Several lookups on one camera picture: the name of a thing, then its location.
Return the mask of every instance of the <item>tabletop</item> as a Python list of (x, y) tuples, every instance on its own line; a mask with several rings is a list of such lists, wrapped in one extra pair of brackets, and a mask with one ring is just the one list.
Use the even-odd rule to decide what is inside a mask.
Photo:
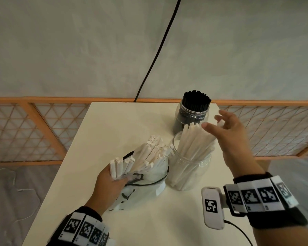
[[(70, 149), (25, 238), (23, 246), (46, 245), (67, 214), (84, 205), (91, 196), (99, 172), (115, 157), (123, 157), (160, 135), (168, 144), (173, 138), (175, 103), (92, 103)], [(209, 122), (214, 122), (218, 106), (210, 104)], [(116, 245), (249, 245), (245, 236), (226, 224), (221, 231), (205, 226), (201, 189), (222, 189), (233, 183), (221, 149), (216, 144), (210, 166), (201, 182), (190, 191), (167, 186), (157, 198), (131, 210), (103, 215)], [(235, 223), (255, 245), (247, 218), (233, 217), (224, 209), (225, 219)]]

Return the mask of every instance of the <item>black cable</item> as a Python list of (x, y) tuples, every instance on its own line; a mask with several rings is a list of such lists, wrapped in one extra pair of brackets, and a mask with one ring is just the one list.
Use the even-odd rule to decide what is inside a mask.
[(136, 98), (135, 98), (135, 100), (134, 100), (134, 103), (137, 101), (138, 96), (139, 96), (139, 93), (140, 93), (140, 91), (142, 90), (142, 87), (143, 87), (143, 85), (144, 85), (144, 83), (145, 83), (145, 81), (146, 81), (146, 79), (147, 79), (149, 73), (151, 72), (151, 70), (152, 70), (152, 68), (153, 68), (153, 66), (154, 66), (154, 64), (155, 64), (155, 62), (156, 62), (157, 57), (159, 56), (159, 54), (160, 54), (160, 52), (161, 52), (161, 49), (162, 49), (162, 46), (163, 46), (163, 44), (164, 44), (165, 38), (166, 38), (166, 36), (168, 35), (168, 32), (169, 32), (169, 30), (170, 30), (170, 27), (171, 27), (171, 25), (172, 25), (172, 23), (173, 23), (173, 20), (174, 20), (175, 16), (176, 16), (176, 13), (177, 13), (177, 11), (178, 11), (180, 2), (181, 2), (181, 0), (178, 0), (178, 1), (177, 1), (175, 10), (174, 10), (174, 12), (173, 12), (173, 14), (172, 14), (172, 17), (171, 17), (171, 19), (170, 19), (170, 22), (169, 22), (169, 24), (168, 24), (168, 27), (166, 28), (166, 31), (165, 31), (165, 33), (164, 33), (164, 36), (163, 36), (163, 39), (162, 39), (162, 41), (161, 41), (160, 47), (159, 47), (159, 49), (157, 50), (157, 53), (156, 53), (156, 55), (155, 55), (155, 58), (154, 58), (154, 60), (153, 60), (153, 62), (152, 62), (152, 64), (151, 64), (150, 68), (148, 69), (148, 72), (147, 72), (147, 74), (146, 74), (146, 76), (145, 76), (145, 78), (144, 78), (144, 80), (143, 80), (143, 82), (142, 82), (142, 84), (141, 84), (141, 86), (140, 86), (140, 88), (139, 88), (139, 90), (138, 90), (138, 93), (137, 93), (137, 95), (136, 95)]
[(250, 239), (248, 238), (248, 236), (247, 236), (237, 225), (235, 225), (235, 224), (233, 224), (232, 222), (230, 222), (230, 221), (228, 221), (228, 220), (225, 220), (225, 219), (224, 219), (224, 222), (225, 222), (226, 224), (231, 224), (231, 225), (235, 226), (236, 228), (238, 228), (239, 231), (241, 231), (241, 232), (243, 233), (243, 235), (246, 237), (246, 239), (249, 241), (249, 243), (251, 244), (251, 246), (253, 246), (253, 244), (251, 243), (251, 241), (250, 241)]

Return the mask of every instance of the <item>white wall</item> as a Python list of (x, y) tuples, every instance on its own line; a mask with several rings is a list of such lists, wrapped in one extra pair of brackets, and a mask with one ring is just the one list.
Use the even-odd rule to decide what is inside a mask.
[[(0, 96), (134, 97), (177, 0), (0, 0)], [(308, 0), (182, 0), (140, 97), (308, 100)]]

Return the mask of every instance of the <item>glass jar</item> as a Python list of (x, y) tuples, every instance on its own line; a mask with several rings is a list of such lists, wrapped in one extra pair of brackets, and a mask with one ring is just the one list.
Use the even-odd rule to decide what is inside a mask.
[(206, 111), (202, 112), (191, 111), (180, 102), (176, 108), (175, 122), (172, 128), (173, 134), (183, 131), (185, 124), (196, 124), (200, 123), (200, 121), (207, 122), (209, 118), (209, 108), (210, 106)]
[(173, 188), (184, 191), (193, 189), (206, 172), (211, 155), (201, 161), (189, 160), (177, 152), (182, 132), (177, 133), (171, 142), (173, 149), (169, 154), (169, 174), (166, 182)]

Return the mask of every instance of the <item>cable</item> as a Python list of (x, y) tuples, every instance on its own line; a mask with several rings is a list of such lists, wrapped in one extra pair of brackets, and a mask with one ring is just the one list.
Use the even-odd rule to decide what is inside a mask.
[(144, 85), (144, 83), (145, 83), (145, 81), (146, 81), (146, 79), (147, 79), (149, 73), (151, 72), (151, 70), (152, 70), (152, 68), (153, 68), (153, 66), (154, 66), (154, 64), (155, 64), (155, 62), (156, 62), (157, 57), (159, 56), (159, 54), (160, 54), (160, 52), (161, 52), (161, 49), (162, 49), (162, 46), (163, 46), (163, 44), (164, 44), (165, 38), (166, 38), (166, 36), (168, 35), (168, 32), (169, 32), (169, 30), (170, 30), (170, 27), (171, 27), (171, 25), (172, 25), (172, 23), (173, 23), (173, 20), (174, 20), (175, 16), (176, 16), (176, 13), (177, 13), (177, 11), (178, 11), (180, 2), (181, 2), (181, 0), (177, 0), (177, 4), (176, 4), (176, 7), (175, 7), (175, 10), (173, 11), (172, 17), (171, 17), (170, 22), (169, 22), (169, 24), (168, 24), (168, 27), (166, 28), (166, 31), (165, 31), (165, 33), (164, 33), (164, 36), (163, 36), (163, 39), (162, 39), (162, 41), (161, 41), (160, 47), (159, 47), (159, 49), (157, 50), (157, 53), (156, 53), (156, 55), (155, 55), (155, 58), (154, 58), (154, 60), (153, 60), (153, 62), (152, 62), (152, 64), (151, 64), (150, 68), (148, 69), (148, 72), (147, 72), (147, 74), (146, 74), (146, 76), (145, 76), (145, 78), (144, 78), (144, 80), (143, 80), (143, 82), (142, 82), (142, 84), (141, 84), (141, 86), (140, 86), (140, 88), (139, 88), (139, 90), (138, 90), (138, 93), (137, 93), (137, 95), (136, 95), (136, 98), (135, 98), (135, 100), (134, 100), (134, 103), (137, 101), (138, 96), (139, 96), (139, 93), (140, 93), (140, 91), (142, 90), (142, 87), (143, 87), (143, 85)]
[[(25, 219), (28, 219), (29, 217), (32, 217), (32, 216), (35, 214), (35, 212), (37, 211), (37, 209), (39, 208), (39, 206), (40, 206), (40, 204), (41, 204), (41, 199), (40, 199), (40, 196), (38, 195), (38, 193), (36, 192), (36, 190), (34, 190), (34, 189), (17, 189), (16, 186), (15, 186), (15, 180), (16, 180), (16, 175), (17, 175), (17, 173), (16, 173), (15, 171), (13, 171), (13, 170), (8, 169), (8, 168), (0, 168), (0, 170), (3, 170), (3, 169), (6, 169), (6, 170), (8, 170), (8, 171), (10, 171), (10, 172), (14, 172), (14, 173), (15, 173), (14, 179), (13, 179), (13, 186), (15, 187), (15, 189), (16, 189), (18, 192), (21, 192), (21, 191), (34, 191), (35, 194), (36, 194), (36, 196), (37, 196), (37, 198), (38, 198), (38, 200), (39, 200), (39, 203), (38, 203), (38, 205), (37, 205), (37, 208), (33, 211), (33, 213), (32, 213), (31, 215), (29, 215), (29, 216), (27, 216), (27, 217), (25, 217), (25, 218), (21, 218), (21, 219), (15, 220), (14, 222), (12, 222), (12, 223), (10, 224), (10, 226), (9, 226), (9, 228), (10, 228), (10, 227), (12, 227), (12, 225), (13, 225), (14, 223), (20, 222), (20, 221), (23, 221), (23, 220), (25, 220)], [(13, 245), (13, 244), (12, 244), (12, 241), (10, 241), (10, 240), (8, 239), (8, 237), (7, 237), (7, 230), (8, 230), (8, 229), (6, 229), (6, 230), (4, 231), (4, 237), (7, 239), (7, 243), (8, 243), (9, 245)]]
[(251, 246), (253, 246), (253, 244), (251, 243), (250, 239), (248, 238), (248, 236), (235, 224), (233, 224), (232, 222), (228, 221), (228, 220), (225, 220), (224, 219), (224, 222), (226, 224), (231, 224), (232, 226), (235, 226), (239, 231), (241, 231), (243, 233), (243, 235), (246, 237), (246, 239), (249, 241), (249, 243), (251, 244)]

